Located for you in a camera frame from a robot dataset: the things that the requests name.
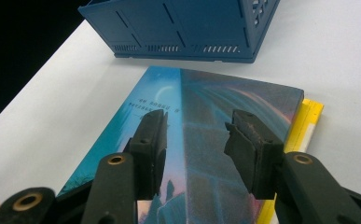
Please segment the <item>white table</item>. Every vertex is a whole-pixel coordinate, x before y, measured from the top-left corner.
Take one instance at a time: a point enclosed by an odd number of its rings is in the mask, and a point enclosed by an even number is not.
[[[84,21],[0,114],[0,202],[58,192],[150,65],[305,90],[325,104],[308,152],[361,193],[361,1],[283,0],[253,64],[116,59]]]

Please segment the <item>plastic basket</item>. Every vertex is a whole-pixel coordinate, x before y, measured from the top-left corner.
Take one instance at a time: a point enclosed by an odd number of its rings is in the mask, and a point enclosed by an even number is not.
[[[78,10],[118,58],[252,63],[279,0],[92,0]]]

